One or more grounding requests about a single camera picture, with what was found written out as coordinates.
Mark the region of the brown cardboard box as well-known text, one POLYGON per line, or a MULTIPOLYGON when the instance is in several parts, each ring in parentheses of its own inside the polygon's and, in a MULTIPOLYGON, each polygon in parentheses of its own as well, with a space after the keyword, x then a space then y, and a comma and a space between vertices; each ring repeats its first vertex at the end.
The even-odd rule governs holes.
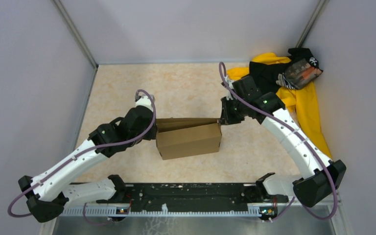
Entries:
POLYGON ((217 118, 159 118, 156 147, 163 160, 219 151, 222 132, 217 118))

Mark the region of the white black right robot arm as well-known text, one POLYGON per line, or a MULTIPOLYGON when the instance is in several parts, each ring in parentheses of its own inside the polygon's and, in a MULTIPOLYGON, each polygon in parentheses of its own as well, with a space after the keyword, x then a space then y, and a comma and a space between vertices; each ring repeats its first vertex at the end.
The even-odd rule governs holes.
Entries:
POLYGON ((234 125, 246 118, 256 120, 283 146, 300 173, 262 179, 262 185, 256 188, 260 201, 268 202, 275 195, 292 196, 312 208, 330 195, 337 199, 346 165, 341 160, 332 160, 315 146, 275 93, 263 94, 250 76, 233 81, 223 75, 222 85, 229 95, 221 98, 220 123, 234 125))

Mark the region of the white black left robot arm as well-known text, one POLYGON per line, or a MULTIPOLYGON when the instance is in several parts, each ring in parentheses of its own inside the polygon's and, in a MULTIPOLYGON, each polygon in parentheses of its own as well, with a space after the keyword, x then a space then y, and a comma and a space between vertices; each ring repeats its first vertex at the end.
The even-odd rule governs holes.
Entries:
POLYGON ((74 183, 84 171, 123 152, 142 140, 153 140, 156 132, 154 105, 136 105, 124 117, 99 125, 72 153, 40 175, 18 180, 29 214, 38 222, 58 217, 68 207, 87 202, 116 202, 126 199, 127 189, 118 175, 93 183, 74 183))

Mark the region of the black cloth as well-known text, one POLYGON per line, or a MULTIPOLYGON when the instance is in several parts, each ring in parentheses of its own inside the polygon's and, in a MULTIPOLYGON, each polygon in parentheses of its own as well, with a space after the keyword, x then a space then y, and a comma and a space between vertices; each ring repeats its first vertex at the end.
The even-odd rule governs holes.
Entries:
POLYGON ((304 58, 314 57, 308 48, 290 48, 288 53, 289 56, 287 57, 290 58, 291 61, 285 64, 266 65, 256 62, 249 63, 249 65, 251 65, 249 75, 254 78, 257 87, 259 87, 264 94, 268 92, 275 93, 274 88, 281 87, 276 84, 276 80, 278 79, 278 75, 284 72, 290 64, 304 58))

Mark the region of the yellow cloth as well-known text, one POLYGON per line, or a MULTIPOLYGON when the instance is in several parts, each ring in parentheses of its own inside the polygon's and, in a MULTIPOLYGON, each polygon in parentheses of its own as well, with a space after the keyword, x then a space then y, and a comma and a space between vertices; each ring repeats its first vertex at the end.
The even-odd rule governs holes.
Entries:
MULTIPOLYGON (((266 65, 285 64, 290 62, 288 57, 279 57, 275 53, 268 52, 254 57, 251 62, 263 63, 266 65)), ((227 75, 232 80, 239 80, 249 74, 249 67, 237 67, 227 70, 227 75)), ((325 155, 333 158, 324 135, 321 130, 321 119, 315 85, 313 82, 307 84, 301 90, 290 90, 284 87, 274 88, 276 95, 285 104, 290 114, 296 114, 297 121, 304 133, 325 155)))

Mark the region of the patterned grey pouch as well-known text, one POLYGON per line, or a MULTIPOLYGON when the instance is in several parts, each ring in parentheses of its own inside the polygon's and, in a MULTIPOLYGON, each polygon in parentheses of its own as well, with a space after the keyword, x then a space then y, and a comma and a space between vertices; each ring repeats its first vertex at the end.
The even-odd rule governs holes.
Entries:
POLYGON ((301 90, 323 73, 314 57, 304 58, 290 64, 278 75, 276 84, 292 90, 301 90))

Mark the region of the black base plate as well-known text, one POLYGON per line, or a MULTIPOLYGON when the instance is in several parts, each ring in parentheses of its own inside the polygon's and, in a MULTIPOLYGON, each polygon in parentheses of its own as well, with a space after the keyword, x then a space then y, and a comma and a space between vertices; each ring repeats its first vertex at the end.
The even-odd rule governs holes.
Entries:
POLYGON ((255 183, 133 183, 100 204, 131 203, 132 212, 246 212, 249 203, 287 203, 284 195, 269 195, 255 183))

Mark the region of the aluminium frame rail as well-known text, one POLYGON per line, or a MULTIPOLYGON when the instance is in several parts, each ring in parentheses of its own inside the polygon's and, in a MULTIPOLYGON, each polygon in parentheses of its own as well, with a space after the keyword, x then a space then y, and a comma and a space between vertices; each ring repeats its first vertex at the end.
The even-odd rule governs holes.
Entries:
POLYGON ((109 222, 127 217, 252 217, 273 222, 298 199, 269 194, 262 181, 255 183, 132 183, 110 199, 66 203, 64 216, 106 217, 109 222))

